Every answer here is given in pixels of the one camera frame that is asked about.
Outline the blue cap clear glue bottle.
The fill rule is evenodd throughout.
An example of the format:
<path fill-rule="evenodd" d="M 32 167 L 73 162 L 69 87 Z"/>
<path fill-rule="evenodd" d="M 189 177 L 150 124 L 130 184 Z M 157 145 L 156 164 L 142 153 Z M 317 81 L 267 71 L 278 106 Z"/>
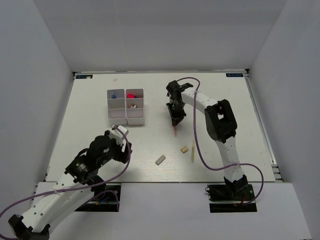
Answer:
<path fill-rule="evenodd" d="M 117 96 L 116 96 L 116 94 L 114 92 L 111 93 L 111 98 L 112 99 L 116 99 L 117 98 Z"/>

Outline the small tan eraser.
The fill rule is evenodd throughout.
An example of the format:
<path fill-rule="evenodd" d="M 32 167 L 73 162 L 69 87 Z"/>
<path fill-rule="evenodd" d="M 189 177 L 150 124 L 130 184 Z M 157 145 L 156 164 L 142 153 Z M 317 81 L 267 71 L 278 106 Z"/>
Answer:
<path fill-rule="evenodd" d="M 183 147 L 183 148 L 180 149 L 180 151 L 181 151 L 183 154 L 186 153 L 188 150 L 189 150 L 189 149 L 188 149 L 187 146 L 185 146 L 185 147 Z"/>

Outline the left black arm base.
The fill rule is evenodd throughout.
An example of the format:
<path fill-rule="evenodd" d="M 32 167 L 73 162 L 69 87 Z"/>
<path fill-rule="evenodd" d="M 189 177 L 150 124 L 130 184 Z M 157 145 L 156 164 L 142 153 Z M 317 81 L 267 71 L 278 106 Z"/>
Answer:
<path fill-rule="evenodd" d="M 108 184 L 104 194 L 92 199 L 91 201 L 81 205 L 76 212 L 94 212 L 94 213 L 116 213 L 120 210 L 121 189 L 122 185 Z"/>

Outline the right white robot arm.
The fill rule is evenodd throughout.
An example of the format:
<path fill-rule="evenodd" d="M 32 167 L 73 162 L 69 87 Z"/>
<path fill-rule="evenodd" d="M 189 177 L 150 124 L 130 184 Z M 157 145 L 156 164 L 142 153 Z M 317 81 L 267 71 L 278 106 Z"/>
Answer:
<path fill-rule="evenodd" d="M 193 107 L 205 116 L 208 135 L 216 143 L 224 171 L 226 195 L 236 200 L 248 185 L 247 177 L 240 166 L 236 148 L 236 129 L 238 127 L 230 102 L 226 99 L 215 100 L 198 91 L 190 83 L 179 84 L 178 80 L 166 86 L 169 102 L 166 104 L 172 126 L 175 128 L 187 116 L 184 106 Z"/>

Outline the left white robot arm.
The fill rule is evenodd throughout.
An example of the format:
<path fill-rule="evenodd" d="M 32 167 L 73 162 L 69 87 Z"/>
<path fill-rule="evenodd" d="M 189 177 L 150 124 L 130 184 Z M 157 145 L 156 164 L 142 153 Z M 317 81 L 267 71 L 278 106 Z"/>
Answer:
<path fill-rule="evenodd" d="M 97 136 L 88 148 L 82 149 L 65 168 L 51 191 L 35 195 L 39 202 L 22 214 L 8 220 L 17 240 L 47 240 L 50 233 L 71 213 L 90 201 L 107 198 L 118 199 L 108 180 L 98 173 L 111 160 L 129 165 L 131 146 L 128 129 L 113 126 Z"/>

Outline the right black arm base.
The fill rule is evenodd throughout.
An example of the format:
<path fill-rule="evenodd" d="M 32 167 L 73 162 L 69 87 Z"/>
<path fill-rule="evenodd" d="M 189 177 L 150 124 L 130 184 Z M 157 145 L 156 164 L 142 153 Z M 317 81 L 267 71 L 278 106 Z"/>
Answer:
<path fill-rule="evenodd" d="M 249 184 L 237 196 L 231 196 L 225 185 L 213 184 L 205 188 L 209 198 L 210 213 L 255 213 L 257 212 L 253 186 Z"/>

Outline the pink cap black highlighter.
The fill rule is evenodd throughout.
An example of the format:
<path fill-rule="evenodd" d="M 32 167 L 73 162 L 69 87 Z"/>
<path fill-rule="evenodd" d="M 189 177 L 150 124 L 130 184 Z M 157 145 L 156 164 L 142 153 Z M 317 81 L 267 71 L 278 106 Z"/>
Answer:
<path fill-rule="evenodd" d="M 136 98 L 138 98 L 138 96 L 135 95 L 135 94 L 129 93 L 129 94 L 127 95 L 127 98 L 128 98 L 128 99 L 136 99 Z"/>

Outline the orange highlighter pen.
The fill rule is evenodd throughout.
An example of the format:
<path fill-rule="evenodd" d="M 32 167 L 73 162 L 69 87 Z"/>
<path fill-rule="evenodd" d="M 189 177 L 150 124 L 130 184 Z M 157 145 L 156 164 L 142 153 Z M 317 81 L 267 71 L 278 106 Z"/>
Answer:
<path fill-rule="evenodd" d="M 177 126 L 173 126 L 174 137 L 177 137 Z"/>

